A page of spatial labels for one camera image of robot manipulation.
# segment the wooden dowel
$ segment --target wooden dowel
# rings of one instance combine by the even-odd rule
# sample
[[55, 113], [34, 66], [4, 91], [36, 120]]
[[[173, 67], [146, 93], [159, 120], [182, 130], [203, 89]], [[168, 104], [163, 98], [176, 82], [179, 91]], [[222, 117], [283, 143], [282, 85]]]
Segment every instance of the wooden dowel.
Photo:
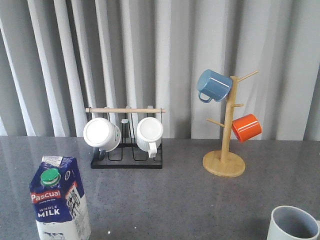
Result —
[[207, 118], [206, 120], [209, 121], [209, 122], [211, 122], [211, 123], [217, 124], [217, 125], [219, 125], [219, 126], [221, 126], [221, 127], [223, 127], [223, 128], [225, 127], [224, 124], [222, 124], [222, 123], [220, 123], [220, 122], [218, 122], [218, 121], [212, 120], [211, 118]]
[[231, 107], [232, 108], [237, 108], [237, 107], [243, 107], [244, 104], [243, 103], [239, 103], [239, 104], [232, 104]]
[[259, 72], [259, 71], [258, 71], [258, 70], [256, 70], [256, 71], [253, 71], [253, 72], [249, 73], [248, 75], [245, 75], [245, 76], [243, 76], [243, 77], [239, 78], [239, 79], [238, 79], [238, 83], [239, 83], [239, 82], [241, 82], [242, 80], [245, 80], [245, 79], [247, 79], [247, 78], [251, 77], [252, 75], [257, 74], [258, 72]]
[[86, 107], [86, 113], [145, 113], [145, 114], [160, 114], [166, 113], [164, 108], [92, 108]]

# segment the milk carton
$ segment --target milk carton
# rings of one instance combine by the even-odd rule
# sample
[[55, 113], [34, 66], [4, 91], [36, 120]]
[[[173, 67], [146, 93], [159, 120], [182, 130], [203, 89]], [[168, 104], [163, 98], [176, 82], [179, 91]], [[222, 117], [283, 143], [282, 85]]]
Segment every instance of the milk carton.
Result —
[[30, 185], [41, 240], [88, 240], [91, 228], [77, 159], [44, 156]]

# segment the mug rim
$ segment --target mug rim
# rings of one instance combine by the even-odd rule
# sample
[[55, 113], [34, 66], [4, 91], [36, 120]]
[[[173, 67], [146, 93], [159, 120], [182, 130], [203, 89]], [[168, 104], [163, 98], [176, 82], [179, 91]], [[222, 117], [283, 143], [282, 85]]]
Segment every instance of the mug rim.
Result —
[[[275, 211], [278, 210], [278, 209], [282, 209], [282, 208], [295, 209], [295, 210], [298, 210], [298, 211], [300, 211], [300, 212], [308, 215], [308, 216], [315, 222], [315, 224], [316, 224], [316, 226], [317, 226], [317, 228], [318, 228], [318, 231], [317, 231], [316, 235], [314, 235], [314, 236], [312, 236], [312, 237], [309, 237], [309, 238], [301, 238], [301, 237], [297, 237], [297, 236], [290, 235], [289, 233], [287, 233], [287, 232], [285, 232], [284, 230], [282, 230], [282, 229], [278, 226], [278, 224], [276, 223], [275, 218], [274, 218], [274, 213], [275, 213]], [[291, 238], [293, 238], [293, 239], [295, 239], [295, 240], [313, 240], [313, 239], [317, 239], [317, 238], [319, 237], [319, 234], [320, 234], [320, 227], [319, 227], [319, 225], [318, 225], [317, 220], [316, 220], [310, 213], [308, 213], [308, 212], [306, 212], [305, 210], [303, 210], [303, 209], [301, 209], [301, 208], [298, 208], [298, 207], [296, 207], [296, 206], [281, 205], [281, 206], [275, 207], [275, 208], [272, 210], [272, 212], [271, 212], [271, 221], [273, 222], [273, 224], [275, 225], [275, 227], [276, 227], [277, 229], [279, 229], [282, 233], [284, 233], [286, 236], [291, 237]]]
[[[159, 124], [159, 126], [161, 126], [161, 131], [160, 131], [160, 134], [159, 134], [159, 136], [157, 138], [148, 139], [145, 136], [143, 136], [141, 131], [140, 131], [140, 127], [141, 127], [142, 123], [145, 122], [146, 120], [149, 120], [149, 119], [156, 120], [156, 122]], [[164, 126], [162, 125], [162, 123], [157, 118], [149, 116], [149, 117], [143, 118], [138, 123], [138, 126], [136, 127], [136, 133], [137, 133], [138, 137], [141, 138], [143, 141], [148, 142], [148, 143], [154, 143], [154, 142], [158, 141], [162, 137], [162, 135], [164, 134]]]

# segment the gray countertop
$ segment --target gray countertop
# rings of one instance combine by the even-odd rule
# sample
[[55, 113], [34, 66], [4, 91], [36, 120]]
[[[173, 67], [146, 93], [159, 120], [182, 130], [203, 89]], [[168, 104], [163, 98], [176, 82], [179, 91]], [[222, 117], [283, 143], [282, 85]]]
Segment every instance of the gray countertop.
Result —
[[163, 169], [91, 169], [81, 137], [0, 137], [0, 240], [39, 239], [29, 183], [43, 155], [78, 160], [90, 240], [264, 240], [274, 207], [320, 219], [320, 142], [231, 141], [246, 164], [224, 178], [202, 165], [219, 140], [164, 139]]

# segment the curtain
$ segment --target curtain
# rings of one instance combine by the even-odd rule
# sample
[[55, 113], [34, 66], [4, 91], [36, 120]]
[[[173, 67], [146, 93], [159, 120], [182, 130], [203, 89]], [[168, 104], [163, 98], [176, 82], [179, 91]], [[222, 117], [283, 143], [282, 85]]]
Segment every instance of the curtain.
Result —
[[318, 0], [0, 0], [0, 135], [82, 137], [87, 107], [154, 106], [164, 138], [220, 139], [206, 118], [223, 123], [226, 101], [196, 88], [211, 69], [259, 71], [234, 110], [258, 118], [254, 139], [319, 141], [319, 12]]

